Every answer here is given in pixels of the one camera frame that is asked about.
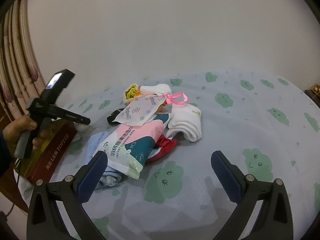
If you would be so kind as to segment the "person's left hand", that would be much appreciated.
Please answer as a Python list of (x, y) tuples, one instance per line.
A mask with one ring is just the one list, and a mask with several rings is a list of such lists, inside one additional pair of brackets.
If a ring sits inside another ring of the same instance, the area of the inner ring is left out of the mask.
[[(11, 156), (14, 156), (21, 134), (25, 131), (33, 131), (36, 127), (37, 123), (27, 115), (22, 116), (5, 127), (3, 130), (3, 138)], [(44, 142), (52, 136), (53, 129), (52, 122), (42, 129), (39, 135), (33, 140), (33, 150), (39, 150), (42, 147)]]

